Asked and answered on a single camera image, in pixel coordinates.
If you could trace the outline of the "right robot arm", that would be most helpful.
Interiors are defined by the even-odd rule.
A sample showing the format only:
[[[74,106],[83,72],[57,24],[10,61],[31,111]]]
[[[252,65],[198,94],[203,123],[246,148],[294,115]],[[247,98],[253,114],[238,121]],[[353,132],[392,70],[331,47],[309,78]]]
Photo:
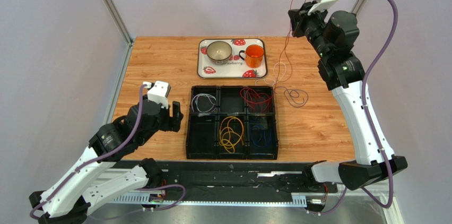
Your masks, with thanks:
[[[384,136],[364,81],[364,68],[352,52],[359,36],[357,18],[347,11],[328,15],[313,8],[314,3],[307,2],[289,10],[292,34],[306,37],[318,54],[319,74],[343,112],[355,157],[342,162],[317,161],[306,167],[306,175],[313,184],[339,183],[352,191],[392,181],[407,168],[407,161],[395,154]]]

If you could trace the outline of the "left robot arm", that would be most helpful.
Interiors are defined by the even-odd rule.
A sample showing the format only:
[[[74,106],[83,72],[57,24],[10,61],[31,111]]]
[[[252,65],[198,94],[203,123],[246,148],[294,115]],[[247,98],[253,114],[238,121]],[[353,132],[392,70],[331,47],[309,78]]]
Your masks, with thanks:
[[[78,161],[55,185],[29,196],[30,217],[39,223],[83,223],[99,207],[130,191],[164,191],[168,186],[163,183],[163,172],[152,158],[102,184],[94,182],[156,132],[178,132],[183,117],[179,102],[164,107],[141,99],[127,115],[101,126]]]

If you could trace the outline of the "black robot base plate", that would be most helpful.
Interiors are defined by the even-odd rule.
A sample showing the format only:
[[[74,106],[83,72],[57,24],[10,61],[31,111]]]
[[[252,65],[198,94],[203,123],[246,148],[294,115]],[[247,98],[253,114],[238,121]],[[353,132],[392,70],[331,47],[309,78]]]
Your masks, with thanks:
[[[179,184],[184,202],[285,203],[293,193],[324,198],[337,193],[331,183],[312,184],[303,162],[157,161],[147,188]]]

